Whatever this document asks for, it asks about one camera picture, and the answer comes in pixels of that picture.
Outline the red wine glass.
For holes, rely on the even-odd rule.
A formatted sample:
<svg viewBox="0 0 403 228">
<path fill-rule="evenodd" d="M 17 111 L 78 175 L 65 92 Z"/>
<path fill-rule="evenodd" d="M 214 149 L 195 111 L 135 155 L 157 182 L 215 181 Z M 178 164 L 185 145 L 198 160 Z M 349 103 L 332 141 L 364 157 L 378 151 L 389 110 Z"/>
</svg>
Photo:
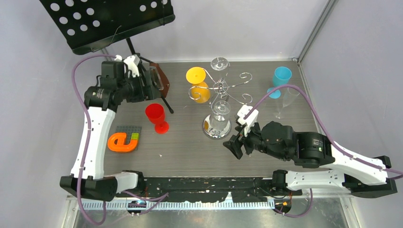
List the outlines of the red wine glass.
<svg viewBox="0 0 403 228">
<path fill-rule="evenodd" d="M 169 124 L 165 121 L 164 107 L 153 103 L 146 107 L 145 114 L 149 121 L 154 124 L 154 130 L 158 134 L 165 134 L 169 130 Z"/>
</svg>

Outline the blue wine glass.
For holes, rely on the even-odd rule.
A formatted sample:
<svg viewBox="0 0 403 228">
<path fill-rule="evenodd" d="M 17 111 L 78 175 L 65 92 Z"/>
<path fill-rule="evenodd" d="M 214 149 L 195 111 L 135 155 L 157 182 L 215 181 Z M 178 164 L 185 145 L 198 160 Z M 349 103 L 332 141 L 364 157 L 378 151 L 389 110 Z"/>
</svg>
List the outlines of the blue wine glass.
<svg viewBox="0 0 403 228">
<path fill-rule="evenodd" d="M 275 87 L 287 84 L 291 77 L 292 77 L 292 71 L 289 68 L 285 66 L 277 67 L 274 71 L 274 76 L 272 78 L 273 87 L 269 88 L 267 92 L 270 92 Z M 280 97 L 281 97 L 280 90 L 275 90 L 273 93 L 269 95 L 269 98 L 271 99 L 278 99 Z"/>
</svg>

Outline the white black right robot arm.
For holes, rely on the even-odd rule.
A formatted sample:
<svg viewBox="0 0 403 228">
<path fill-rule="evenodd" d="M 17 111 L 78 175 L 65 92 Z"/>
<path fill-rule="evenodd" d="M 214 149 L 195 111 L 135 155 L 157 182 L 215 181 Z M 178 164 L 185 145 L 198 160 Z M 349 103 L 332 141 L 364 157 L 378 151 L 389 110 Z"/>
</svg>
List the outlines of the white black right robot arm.
<svg viewBox="0 0 403 228">
<path fill-rule="evenodd" d="M 375 199 L 397 193 L 395 180 L 384 171 L 391 167 L 387 156 L 364 158 L 350 152 L 342 154 L 329 139 L 316 132 L 295 132 L 291 126 L 270 122 L 263 128 L 255 123 L 248 133 L 238 132 L 223 146 L 240 159 L 259 151 L 282 161 L 293 161 L 309 172 L 276 170 L 270 189 L 277 195 L 303 189 L 348 190 L 359 198 Z"/>
</svg>

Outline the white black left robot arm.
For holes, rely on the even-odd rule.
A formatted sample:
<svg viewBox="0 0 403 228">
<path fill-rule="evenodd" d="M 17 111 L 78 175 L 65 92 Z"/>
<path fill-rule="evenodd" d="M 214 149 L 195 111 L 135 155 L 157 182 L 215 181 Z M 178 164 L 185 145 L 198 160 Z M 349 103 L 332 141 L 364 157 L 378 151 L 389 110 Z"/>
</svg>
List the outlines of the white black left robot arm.
<svg viewBox="0 0 403 228">
<path fill-rule="evenodd" d="M 150 71 L 140 61 L 104 61 L 97 84 L 80 95 L 75 73 L 71 73 L 73 89 L 84 111 L 84 127 L 76 161 L 70 174 L 60 178 L 59 185 L 71 195 L 90 200 L 111 201 L 124 191 L 139 197 L 145 193 L 146 182 L 141 171 L 122 171 L 106 176 L 104 158 L 109 131 L 118 106 L 123 102 L 138 103 L 161 97 Z"/>
</svg>

